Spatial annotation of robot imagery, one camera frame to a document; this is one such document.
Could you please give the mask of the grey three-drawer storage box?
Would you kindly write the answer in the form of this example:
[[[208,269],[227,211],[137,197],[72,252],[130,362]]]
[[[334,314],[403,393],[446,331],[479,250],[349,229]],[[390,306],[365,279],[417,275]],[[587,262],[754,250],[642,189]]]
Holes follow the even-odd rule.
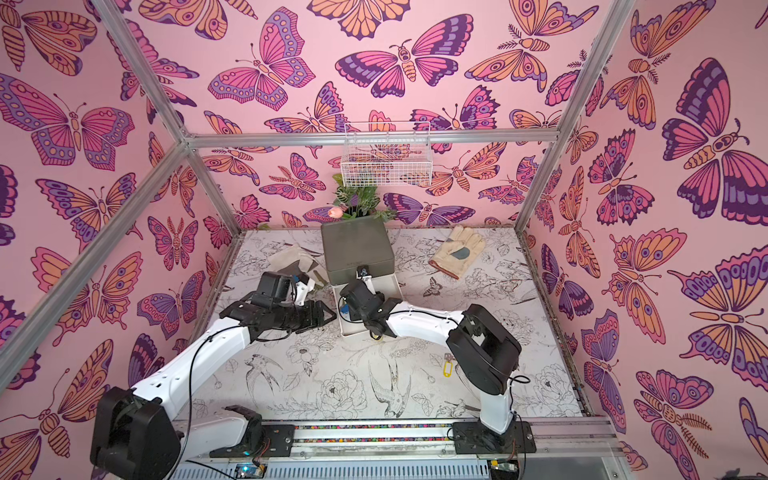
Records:
[[[326,270],[332,285],[334,305],[340,322],[341,334],[344,338],[367,333],[373,339],[395,336],[372,336],[361,320],[350,321],[340,318],[339,308],[347,305],[341,298],[341,290],[356,278],[356,268],[367,265],[373,277],[377,292],[386,298],[400,298],[402,307],[404,301],[402,292],[395,275],[395,257],[384,222],[363,217],[325,224],[321,227]]]

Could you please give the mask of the key with yellow tag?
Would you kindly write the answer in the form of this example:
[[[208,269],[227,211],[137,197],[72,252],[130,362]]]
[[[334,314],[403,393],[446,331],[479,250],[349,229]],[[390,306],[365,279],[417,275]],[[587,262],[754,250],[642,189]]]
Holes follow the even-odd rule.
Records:
[[[454,357],[450,353],[445,353],[443,357],[442,374],[445,378],[451,378],[454,372]]]

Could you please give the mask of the key with blue tag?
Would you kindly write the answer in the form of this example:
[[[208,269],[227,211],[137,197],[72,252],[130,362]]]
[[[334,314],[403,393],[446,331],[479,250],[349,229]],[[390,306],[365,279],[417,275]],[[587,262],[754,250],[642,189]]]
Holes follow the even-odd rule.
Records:
[[[349,309],[348,305],[341,306],[339,308],[339,314],[340,314],[340,318],[343,321],[350,321],[351,320],[350,309]]]

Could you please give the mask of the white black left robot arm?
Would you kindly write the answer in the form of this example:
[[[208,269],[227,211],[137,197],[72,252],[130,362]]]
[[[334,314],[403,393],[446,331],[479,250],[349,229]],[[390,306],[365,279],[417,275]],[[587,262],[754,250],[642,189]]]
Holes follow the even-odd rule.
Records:
[[[177,428],[183,410],[192,412],[196,391],[232,357],[264,333],[284,337],[320,328],[337,317],[324,302],[301,306],[238,301],[181,354],[127,389],[112,387],[99,400],[90,449],[91,464],[121,479],[167,479],[188,459],[217,449],[260,454],[267,447],[262,417],[239,406],[221,418],[194,420]]]

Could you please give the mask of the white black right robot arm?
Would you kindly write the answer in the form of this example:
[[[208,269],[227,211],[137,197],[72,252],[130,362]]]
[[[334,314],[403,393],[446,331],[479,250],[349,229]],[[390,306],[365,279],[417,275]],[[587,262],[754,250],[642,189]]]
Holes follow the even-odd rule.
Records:
[[[513,457],[537,451],[530,424],[514,407],[513,383],[519,376],[522,346],[483,306],[440,311],[372,292],[361,280],[347,284],[340,298],[353,320],[372,337],[416,338],[446,347],[480,400],[479,419],[449,428],[458,454]]]

